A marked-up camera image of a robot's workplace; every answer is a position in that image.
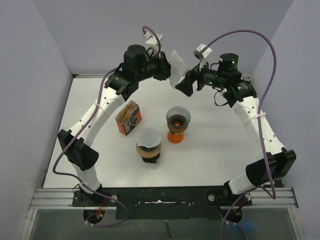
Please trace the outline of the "light wooden ring holder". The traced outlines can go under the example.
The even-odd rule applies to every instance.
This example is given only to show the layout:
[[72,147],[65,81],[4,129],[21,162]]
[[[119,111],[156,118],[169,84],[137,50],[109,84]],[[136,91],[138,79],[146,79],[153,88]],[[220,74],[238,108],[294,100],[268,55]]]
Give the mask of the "light wooden ring holder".
[[157,156],[162,148],[162,144],[160,143],[159,145],[157,145],[155,147],[155,149],[151,150],[151,151],[146,151],[141,149],[138,144],[136,144],[136,151],[137,153],[142,157],[142,158],[146,158],[146,159],[151,159],[154,158],[155,156]]

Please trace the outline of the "white paper coffee filter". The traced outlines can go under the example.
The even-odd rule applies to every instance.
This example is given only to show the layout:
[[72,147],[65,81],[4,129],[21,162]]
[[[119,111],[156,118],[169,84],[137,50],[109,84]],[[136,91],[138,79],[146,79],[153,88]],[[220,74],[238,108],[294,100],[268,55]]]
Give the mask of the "white paper coffee filter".
[[151,127],[143,128],[133,141],[138,145],[146,148],[154,148],[161,143],[162,135]]

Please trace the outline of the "blue glass dripper cone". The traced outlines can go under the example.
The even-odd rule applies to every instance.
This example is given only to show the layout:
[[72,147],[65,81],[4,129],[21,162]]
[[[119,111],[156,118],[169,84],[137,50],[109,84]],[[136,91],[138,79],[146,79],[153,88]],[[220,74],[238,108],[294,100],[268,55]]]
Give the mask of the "blue glass dripper cone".
[[139,149],[144,151],[144,152],[152,152],[156,148],[157,148],[157,146],[154,146],[154,147],[146,147],[146,146],[142,146],[142,145],[139,146]]

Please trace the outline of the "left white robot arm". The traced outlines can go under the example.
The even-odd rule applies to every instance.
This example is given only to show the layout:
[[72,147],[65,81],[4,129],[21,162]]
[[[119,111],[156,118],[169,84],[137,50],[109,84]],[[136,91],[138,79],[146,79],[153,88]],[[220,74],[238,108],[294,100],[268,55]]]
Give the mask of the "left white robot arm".
[[139,88],[141,81],[154,78],[159,81],[171,76],[171,65],[159,46],[145,48],[130,45],[123,55],[123,62],[106,73],[100,83],[97,99],[86,113],[69,130],[61,129],[58,141],[62,152],[76,170],[74,178],[84,191],[84,200],[95,206],[100,203],[102,186],[95,164],[99,153],[91,148],[95,137],[113,112],[125,103]]

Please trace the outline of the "orange coffee filter box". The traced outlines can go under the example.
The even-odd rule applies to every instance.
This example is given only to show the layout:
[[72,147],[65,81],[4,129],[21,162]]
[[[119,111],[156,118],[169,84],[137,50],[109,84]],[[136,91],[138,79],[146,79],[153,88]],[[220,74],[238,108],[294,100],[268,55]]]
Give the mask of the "orange coffee filter box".
[[127,136],[142,121],[139,105],[131,100],[117,114],[115,121],[119,132]]

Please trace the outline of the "dark wooden ring holder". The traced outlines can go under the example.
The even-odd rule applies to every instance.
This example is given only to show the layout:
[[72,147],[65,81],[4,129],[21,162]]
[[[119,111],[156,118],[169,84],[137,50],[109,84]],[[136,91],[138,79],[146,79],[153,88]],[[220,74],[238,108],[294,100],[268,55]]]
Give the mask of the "dark wooden ring holder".
[[188,124],[181,124],[180,122],[169,122],[167,124],[169,132],[173,135],[180,134],[186,131]]

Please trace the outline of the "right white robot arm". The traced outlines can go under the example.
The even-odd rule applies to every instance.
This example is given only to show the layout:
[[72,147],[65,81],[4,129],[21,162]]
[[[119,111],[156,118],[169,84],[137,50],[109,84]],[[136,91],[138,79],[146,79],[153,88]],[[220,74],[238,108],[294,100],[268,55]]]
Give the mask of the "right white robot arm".
[[260,101],[252,83],[244,80],[238,70],[238,60],[235,53],[221,54],[216,70],[208,63],[199,64],[187,71],[175,86],[188,97],[194,92],[193,83],[197,83],[198,91],[204,86],[219,90],[252,141],[257,160],[247,165],[243,174],[230,180],[222,192],[223,200],[230,205],[239,201],[242,193],[285,177],[297,158],[272,130],[265,112],[259,108]]

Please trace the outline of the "grey glass dripper cone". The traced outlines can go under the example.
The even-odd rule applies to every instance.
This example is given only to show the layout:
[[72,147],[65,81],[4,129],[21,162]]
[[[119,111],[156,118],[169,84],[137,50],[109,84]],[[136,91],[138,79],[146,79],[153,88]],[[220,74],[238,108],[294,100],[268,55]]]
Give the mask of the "grey glass dripper cone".
[[182,128],[191,121],[191,113],[182,106],[174,106],[166,113],[166,121],[174,127]]

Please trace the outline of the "dark green glass dripper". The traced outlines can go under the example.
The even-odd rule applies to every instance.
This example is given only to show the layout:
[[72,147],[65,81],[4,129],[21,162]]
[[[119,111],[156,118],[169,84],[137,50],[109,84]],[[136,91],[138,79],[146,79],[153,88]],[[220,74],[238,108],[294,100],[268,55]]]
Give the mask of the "dark green glass dripper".
[[157,160],[159,159],[159,157],[160,157],[160,154],[158,154],[158,155],[156,155],[154,157],[151,157],[151,158],[142,157],[142,160],[145,163],[156,164]]

